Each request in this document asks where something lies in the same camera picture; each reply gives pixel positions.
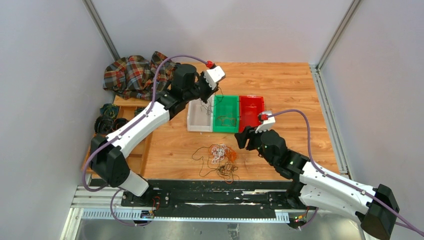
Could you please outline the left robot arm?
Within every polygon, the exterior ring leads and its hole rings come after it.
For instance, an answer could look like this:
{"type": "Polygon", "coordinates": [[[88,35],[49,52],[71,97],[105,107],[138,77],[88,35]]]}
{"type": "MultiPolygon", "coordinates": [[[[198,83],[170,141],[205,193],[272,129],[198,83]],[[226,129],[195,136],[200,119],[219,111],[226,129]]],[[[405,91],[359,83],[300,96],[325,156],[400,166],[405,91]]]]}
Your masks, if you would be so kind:
{"type": "Polygon", "coordinates": [[[149,206],[153,193],[148,182],[132,171],[126,161],[129,154],[155,129],[172,120],[193,100],[204,103],[218,91],[226,74],[220,66],[198,73],[191,64],[180,64],[168,87],[156,94],[151,103],[124,126],[107,136],[91,140],[87,165],[107,184],[131,192],[140,206],[149,206]]]}

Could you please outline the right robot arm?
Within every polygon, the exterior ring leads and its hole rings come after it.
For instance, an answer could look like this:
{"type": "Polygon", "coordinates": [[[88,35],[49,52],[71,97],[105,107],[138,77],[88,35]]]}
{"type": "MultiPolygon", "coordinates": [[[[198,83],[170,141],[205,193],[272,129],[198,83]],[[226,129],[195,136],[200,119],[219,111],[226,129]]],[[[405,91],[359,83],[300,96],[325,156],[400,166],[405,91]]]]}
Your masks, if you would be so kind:
{"type": "Polygon", "coordinates": [[[283,178],[293,180],[285,195],[291,208],[305,205],[329,211],[351,219],[374,238],[390,239],[400,208],[388,186],[373,187],[329,171],[289,149],[274,130],[256,132],[247,126],[234,137],[240,149],[257,151],[283,178]]]}

